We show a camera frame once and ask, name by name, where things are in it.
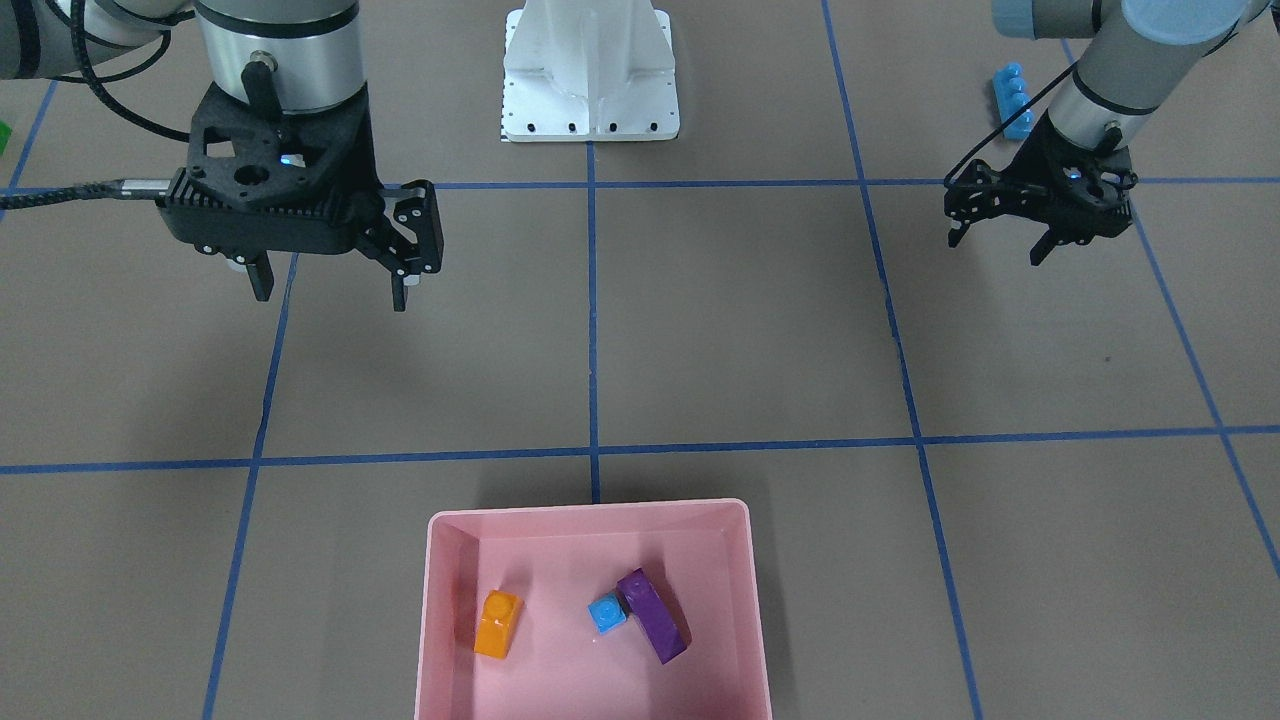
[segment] blue lego brick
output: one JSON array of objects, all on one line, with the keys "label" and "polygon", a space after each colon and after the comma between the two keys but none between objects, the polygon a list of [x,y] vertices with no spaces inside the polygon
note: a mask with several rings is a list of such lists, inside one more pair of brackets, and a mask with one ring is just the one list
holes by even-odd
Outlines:
[{"label": "blue lego brick", "polygon": [[618,594],[613,592],[588,605],[586,610],[591,614],[591,620],[595,620],[595,629],[602,635],[627,621],[627,612],[622,609]]},{"label": "blue lego brick", "polygon": [[[1018,63],[1005,65],[1004,69],[991,78],[991,85],[996,90],[996,104],[1000,106],[1001,123],[1032,100],[1027,95],[1027,79],[1023,78],[1023,67]],[[1036,113],[1027,110],[1012,124],[1005,128],[1005,137],[1009,140],[1027,140],[1034,124]]]}]

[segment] pink bin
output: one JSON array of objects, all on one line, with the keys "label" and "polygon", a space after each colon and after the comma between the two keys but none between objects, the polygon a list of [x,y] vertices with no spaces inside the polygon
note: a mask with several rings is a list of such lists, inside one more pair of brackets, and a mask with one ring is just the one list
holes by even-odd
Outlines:
[{"label": "pink bin", "polygon": [[[428,529],[416,720],[772,720],[746,505],[694,500],[440,512]],[[689,650],[588,603],[644,568]],[[525,601],[506,660],[477,656],[490,589]]]}]

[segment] robotic arm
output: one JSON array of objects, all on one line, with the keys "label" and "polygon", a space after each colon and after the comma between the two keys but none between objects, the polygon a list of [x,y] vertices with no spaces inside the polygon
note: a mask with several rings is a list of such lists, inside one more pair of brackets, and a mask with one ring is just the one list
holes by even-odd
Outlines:
[{"label": "robotic arm", "polygon": [[76,186],[4,199],[6,206],[154,200],[179,241],[243,266],[260,301],[274,286],[268,251],[358,250],[390,273],[393,306],[404,310],[406,286],[440,269],[440,220],[431,183],[388,188],[378,178],[358,3],[193,3],[214,83],[191,132],[180,133],[119,106],[91,65],[160,37],[186,4],[9,4],[15,22],[0,26],[8,33],[0,35],[0,78],[78,69],[118,114],[188,145],[187,164],[172,179]]},{"label": "robotic arm", "polygon": [[1019,215],[1048,225],[1030,251],[1032,265],[1039,265],[1057,246],[1088,245],[1129,228],[1129,191],[1138,183],[1129,143],[1196,63],[1261,17],[1268,4],[993,0],[996,27],[1004,35],[1093,37],[1093,42],[1059,78],[1070,82],[1007,168],[996,172],[982,160],[965,165],[975,149],[947,176],[948,245],[959,245],[973,223]]}]

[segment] grid line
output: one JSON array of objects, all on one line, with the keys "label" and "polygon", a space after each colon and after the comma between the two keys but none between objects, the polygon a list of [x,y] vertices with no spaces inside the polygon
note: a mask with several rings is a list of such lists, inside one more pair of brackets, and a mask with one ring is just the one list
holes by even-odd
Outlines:
[{"label": "grid line", "polygon": [[[589,190],[588,182],[577,181],[493,181],[493,182],[436,182],[442,192],[511,191],[511,190]],[[684,179],[684,181],[598,181],[596,190],[699,190],[733,187],[942,187],[942,178],[758,178],[758,179]],[[1142,184],[1280,184],[1280,177],[1224,176],[1224,177],[1144,177]],[[17,186],[0,188],[0,195],[46,192],[55,187]]]},{"label": "grid line", "polygon": [[836,83],[840,87],[840,101],[845,111],[845,124],[849,131],[849,145],[854,152],[854,168],[858,172],[859,192],[863,199],[863,210],[867,214],[867,231],[870,234],[872,252],[876,256],[876,272],[879,275],[881,286],[884,290],[884,311],[888,315],[890,332],[893,336],[893,345],[897,350],[899,369],[902,375],[902,397],[906,401],[906,411],[911,421],[911,438],[915,445],[916,460],[920,465],[920,478],[924,483],[924,496],[929,506],[929,519],[933,524],[933,539],[938,550],[938,564],[942,569],[942,582],[947,592],[947,603],[951,607],[951,621],[955,628],[956,646],[960,651],[960,664],[964,670],[965,687],[969,691],[969,705],[973,710],[974,720],[982,720],[982,698],[978,692],[978,678],[973,669],[973,657],[969,653],[969,634],[965,630],[964,612],[960,607],[960,596],[956,591],[955,577],[951,570],[951,555],[947,551],[946,532],[942,528],[942,514],[938,509],[937,495],[933,491],[933,474],[929,470],[928,450],[923,442],[920,432],[920,416],[915,405],[915,395],[911,391],[911,373],[906,361],[906,350],[902,346],[902,334],[897,324],[897,314],[893,310],[893,291],[888,279],[888,270],[884,266],[884,254],[881,247],[879,231],[876,225],[876,210],[872,205],[870,186],[867,183],[867,173],[863,165],[861,147],[858,142],[858,126],[854,122],[854,111],[849,102],[849,87],[845,83],[844,64],[840,59],[840,42],[836,38],[836,28],[831,19],[831,4],[822,0],[823,19],[827,24],[827,41],[831,45],[831,60],[836,72]]},{"label": "grid line", "polygon": [[[31,129],[27,131],[27,140],[22,143],[22,152],[18,155],[18,163],[13,167],[13,174],[9,176],[9,186],[4,190],[4,195],[12,195],[18,190],[18,183],[22,182],[22,173],[27,169],[27,160],[31,159],[31,151],[36,147],[36,136],[40,135],[40,126],[45,124],[45,115],[49,113],[49,105],[54,101],[54,92],[58,92],[58,81],[49,81],[49,87],[45,88],[45,96],[40,100],[40,108],[36,110],[35,119],[31,120]],[[0,210],[0,220],[4,220],[5,211]]]},{"label": "grid line", "polygon": [[586,143],[586,295],[588,295],[588,425],[590,434],[591,503],[600,502],[600,384],[599,384],[599,295],[596,293],[595,143]]},{"label": "grid line", "polygon": [[209,685],[205,688],[202,720],[212,720],[214,705],[218,701],[218,685],[223,674],[223,660],[227,656],[227,637],[230,633],[232,612],[236,609],[236,591],[239,587],[241,562],[244,560],[244,542],[248,538],[248,525],[253,514],[253,497],[257,492],[257,474],[261,469],[262,450],[266,446],[266,430],[271,421],[271,404],[275,398],[275,380],[279,377],[280,356],[284,354],[284,334],[289,325],[289,300],[293,296],[293,281],[298,274],[298,254],[289,260],[289,277],[284,284],[284,297],[280,300],[280,316],[275,324],[275,346],[271,348],[271,364],[266,372],[266,387],[262,391],[262,419],[253,438],[253,457],[250,461],[248,478],[244,480],[244,500],[241,503],[239,524],[236,528],[236,546],[232,548],[230,570],[227,573],[227,593],[223,596],[223,611],[218,620],[218,635],[214,641],[214,657],[209,666]]},{"label": "grid line", "polygon": [[[1137,428],[1128,430],[1051,430],[1039,433],[992,433],[961,436],[922,436],[927,446],[956,445],[1023,445],[1050,442],[1107,442],[1123,439],[1160,439],[1228,436],[1280,436],[1280,425],[1234,425],[1219,429],[1199,428]],[[691,443],[600,445],[600,456],[620,455],[692,455],[713,452],[759,452],[797,450],[841,450],[874,447],[911,447],[914,437],[767,439]],[[590,446],[525,447],[508,450],[439,450],[421,452],[380,452],[365,455],[283,455],[257,460],[260,468],[308,468],[330,465],[394,465],[416,462],[466,462],[475,460],[521,460],[540,457],[590,457]],[[122,462],[63,462],[33,465],[0,465],[3,475],[67,475],[87,473],[132,473],[157,470],[248,469],[251,457],[214,460],[142,460]]]},{"label": "grid line", "polygon": [[[1075,53],[1071,51],[1071,45],[1062,40],[1062,53],[1066,55],[1069,63],[1075,63]],[[1271,569],[1275,571],[1276,578],[1280,578],[1280,553],[1276,552],[1275,539],[1271,537],[1271,530],[1267,528],[1266,519],[1262,516],[1262,510],[1258,507],[1257,497],[1253,495],[1253,488],[1249,486],[1249,478],[1244,474],[1244,468],[1240,465],[1240,459],[1235,454],[1235,445],[1231,442],[1231,433],[1226,430],[1226,424],[1222,421],[1222,414],[1219,410],[1217,401],[1213,398],[1213,392],[1208,387],[1208,379],[1204,377],[1204,369],[1201,366],[1199,356],[1196,354],[1196,347],[1192,345],[1190,333],[1187,332],[1187,325],[1183,323],[1181,314],[1178,311],[1178,304],[1174,302],[1174,293],[1169,290],[1169,283],[1165,281],[1165,273],[1160,269],[1160,261],[1156,260],[1156,250],[1151,245],[1151,238],[1147,236],[1147,228],[1142,223],[1142,217],[1138,213],[1137,206],[1133,209],[1133,224],[1138,231],[1138,240],[1142,242],[1142,250],[1147,255],[1147,263],[1151,265],[1151,272],[1156,278],[1156,284],[1160,287],[1160,295],[1165,300],[1165,306],[1169,309],[1169,316],[1174,322],[1174,328],[1178,331],[1178,338],[1183,343],[1183,351],[1187,354],[1187,361],[1190,364],[1192,373],[1196,375],[1196,383],[1199,386],[1201,393],[1204,396],[1204,405],[1208,407],[1210,418],[1213,420],[1213,428],[1216,434],[1222,442],[1222,451],[1226,454],[1228,462],[1231,465],[1231,471],[1235,474],[1235,482],[1240,486],[1240,495],[1244,496],[1244,503],[1249,509],[1249,515],[1253,518],[1253,524],[1258,530],[1258,536],[1262,539],[1262,547],[1266,550],[1267,557],[1271,560]]]}]

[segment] white metal mount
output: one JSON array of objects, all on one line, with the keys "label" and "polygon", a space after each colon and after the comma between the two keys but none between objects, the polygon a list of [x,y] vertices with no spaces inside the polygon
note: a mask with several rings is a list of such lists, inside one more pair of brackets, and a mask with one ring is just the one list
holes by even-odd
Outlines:
[{"label": "white metal mount", "polygon": [[527,0],[507,15],[503,69],[503,140],[671,140],[680,132],[671,18],[649,0]]}]

